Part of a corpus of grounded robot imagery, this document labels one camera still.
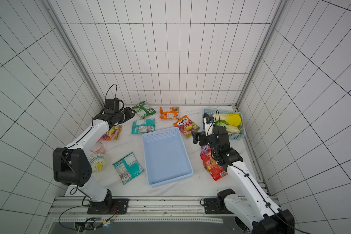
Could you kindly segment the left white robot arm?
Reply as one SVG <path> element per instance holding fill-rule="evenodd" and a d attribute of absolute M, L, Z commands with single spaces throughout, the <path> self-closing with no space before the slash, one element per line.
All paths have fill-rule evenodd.
<path fill-rule="evenodd" d="M 87 155 L 103 134 L 113 126 L 132 119 L 135 113 L 130 107 L 124 107 L 113 114 L 101 110 L 89 128 L 73 142 L 53 151 L 54 180 L 67 186 L 77 186 L 90 200 L 88 214 L 109 214 L 113 212 L 115 204 L 111 191 L 92 176 Z"/>

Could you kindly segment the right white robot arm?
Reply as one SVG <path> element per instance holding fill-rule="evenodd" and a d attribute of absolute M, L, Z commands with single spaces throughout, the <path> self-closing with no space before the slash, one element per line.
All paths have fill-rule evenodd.
<path fill-rule="evenodd" d="M 232 213 L 237 225 L 252 234 L 293 234 L 294 217 L 282 210 L 259 186 L 249 172 L 241 155 L 230 146 L 224 127 L 214 127 L 211 133 L 192 132 L 193 142 L 207 145 L 212 158 L 238 184 L 247 202 L 243 202 L 232 189 L 217 194 L 217 205 L 224 213 Z"/>

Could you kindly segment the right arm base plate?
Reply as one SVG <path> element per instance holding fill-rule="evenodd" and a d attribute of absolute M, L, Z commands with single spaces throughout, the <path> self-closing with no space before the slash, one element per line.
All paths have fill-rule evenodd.
<path fill-rule="evenodd" d="M 205 214 L 215 215 L 228 213 L 221 198 L 205 198 L 201 200 L 201 204 L 204 207 Z"/>

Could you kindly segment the teal candy bag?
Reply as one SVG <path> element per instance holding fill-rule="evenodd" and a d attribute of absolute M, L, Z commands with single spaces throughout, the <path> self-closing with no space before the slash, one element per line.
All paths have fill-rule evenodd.
<path fill-rule="evenodd" d="M 113 163 L 113 166 L 116 169 L 123 185 L 127 184 L 144 172 L 144 168 L 140 165 L 133 152 Z"/>
<path fill-rule="evenodd" d="M 132 134 L 150 133 L 155 131 L 155 119 L 135 120 L 132 125 Z"/>

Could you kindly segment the orange Fox's fruits candy bag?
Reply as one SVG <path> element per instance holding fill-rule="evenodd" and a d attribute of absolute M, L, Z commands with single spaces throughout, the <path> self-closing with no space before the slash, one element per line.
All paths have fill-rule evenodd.
<path fill-rule="evenodd" d="M 199 130 L 199 126 L 190 120 L 187 115 L 181 117 L 176 123 L 174 123 L 174 126 L 177 127 L 186 138 L 192 137 L 192 132 Z"/>

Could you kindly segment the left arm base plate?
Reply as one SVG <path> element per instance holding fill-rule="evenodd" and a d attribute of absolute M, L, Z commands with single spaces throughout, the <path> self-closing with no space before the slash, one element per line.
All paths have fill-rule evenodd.
<path fill-rule="evenodd" d="M 126 214 L 128 209 L 129 199 L 108 199 L 102 202 L 90 202 L 87 213 L 90 215 L 113 215 Z"/>

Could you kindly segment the purple Fox's berries candy bag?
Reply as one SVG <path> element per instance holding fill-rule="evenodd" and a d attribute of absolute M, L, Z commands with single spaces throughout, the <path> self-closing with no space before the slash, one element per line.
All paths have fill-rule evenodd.
<path fill-rule="evenodd" d="M 208 145 L 201 147 L 200 156 L 211 155 L 212 149 Z"/>

